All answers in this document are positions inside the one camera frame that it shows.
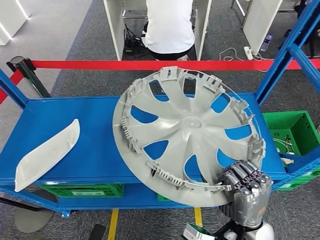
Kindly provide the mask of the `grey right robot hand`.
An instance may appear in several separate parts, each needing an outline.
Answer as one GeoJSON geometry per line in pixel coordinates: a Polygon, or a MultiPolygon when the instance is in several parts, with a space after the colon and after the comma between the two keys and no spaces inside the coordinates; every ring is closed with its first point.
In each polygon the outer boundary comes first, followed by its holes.
{"type": "Polygon", "coordinates": [[[225,168],[219,180],[231,186],[230,202],[219,208],[231,220],[248,228],[262,223],[273,183],[250,160],[232,163],[225,168]]]}

